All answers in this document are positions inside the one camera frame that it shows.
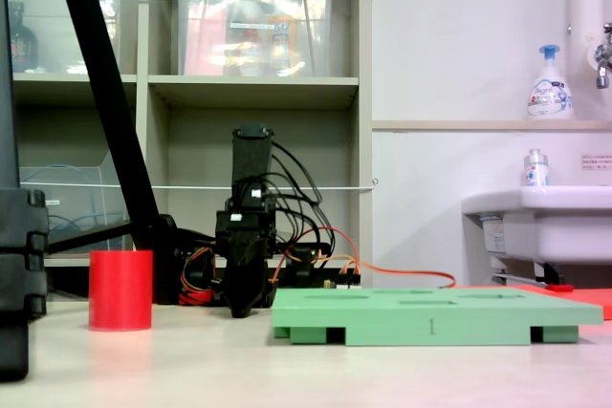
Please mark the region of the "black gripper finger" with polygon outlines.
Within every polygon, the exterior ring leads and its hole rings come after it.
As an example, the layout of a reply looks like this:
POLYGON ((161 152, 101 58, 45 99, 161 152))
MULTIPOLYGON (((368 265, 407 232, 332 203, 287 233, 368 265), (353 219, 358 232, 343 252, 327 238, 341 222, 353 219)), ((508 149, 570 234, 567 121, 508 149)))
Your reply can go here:
POLYGON ((269 308, 272 305, 272 283, 269 281, 268 261, 254 258, 248 265, 248 307, 269 308))
POLYGON ((246 265, 228 260, 224 276, 224 295, 233 318, 247 317, 256 302, 256 262, 246 265))

